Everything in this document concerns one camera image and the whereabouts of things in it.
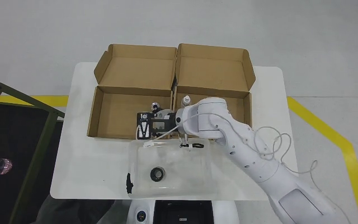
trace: cardboard box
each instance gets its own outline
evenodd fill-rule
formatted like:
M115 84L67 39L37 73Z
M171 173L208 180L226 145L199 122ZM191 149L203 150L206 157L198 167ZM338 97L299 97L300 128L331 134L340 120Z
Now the cardboard box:
M247 50L180 44L175 73L175 110L185 95L192 104L217 96L226 99L234 119L252 127L249 91L256 78Z
M136 114L172 108L176 48L111 44L95 68L87 135L135 139Z

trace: yellow floor line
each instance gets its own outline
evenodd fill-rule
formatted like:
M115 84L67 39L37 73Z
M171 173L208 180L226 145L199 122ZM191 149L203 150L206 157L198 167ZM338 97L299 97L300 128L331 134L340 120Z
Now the yellow floor line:
M50 106L66 106L68 101L68 96L33 96L33 98ZM292 97L287 97L287 101L290 110L341 149L351 181L352 190L358 205L358 161L352 143L307 110L304 106L299 104ZM12 96L0 96L0 102L28 105L27 103Z
M50 106L67 106L67 101L68 101L68 96L32 96L32 97ZM0 102L29 105L28 103L19 100L13 96L0 96Z
M320 120L316 115L307 110L304 106L299 104L292 97L287 97L287 102L290 110L341 149L348 175L351 180L356 204L358 205L358 161L352 143L333 130L333 128L328 126L324 121Z

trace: white robotic arm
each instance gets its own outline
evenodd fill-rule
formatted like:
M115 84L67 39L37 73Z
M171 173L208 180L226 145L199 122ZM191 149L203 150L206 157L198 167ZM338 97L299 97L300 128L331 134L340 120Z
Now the white robotic arm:
M266 144L259 137L255 139L250 126L233 119L224 99L210 97L179 109L176 122L180 133L216 139L224 145L229 159L267 194L282 223L339 223L336 211L322 193L276 159L265 159L268 155L261 153L268 151Z

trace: white tabletop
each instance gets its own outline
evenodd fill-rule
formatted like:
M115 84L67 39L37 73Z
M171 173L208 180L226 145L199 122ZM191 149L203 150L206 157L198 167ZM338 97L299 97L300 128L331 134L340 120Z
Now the white tabletop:
M78 63L75 67L66 115L52 179L50 194L58 199L130 199L126 192L128 142L122 139L86 136L92 98L97 82L93 70L97 63ZM272 126L292 136L282 70L254 67L256 82L251 89L253 128ZM269 145L277 136L260 131ZM287 147L276 154L279 158ZM165 199L267 200L266 194L220 151L211 150L214 180L218 193L211 196L182 196ZM294 144L285 156L286 164L297 169Z

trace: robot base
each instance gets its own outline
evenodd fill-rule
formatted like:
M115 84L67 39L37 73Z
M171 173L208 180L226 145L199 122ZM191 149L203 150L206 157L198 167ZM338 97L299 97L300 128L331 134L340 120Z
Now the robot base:
M132 200L127 224L239 224L233 200Z

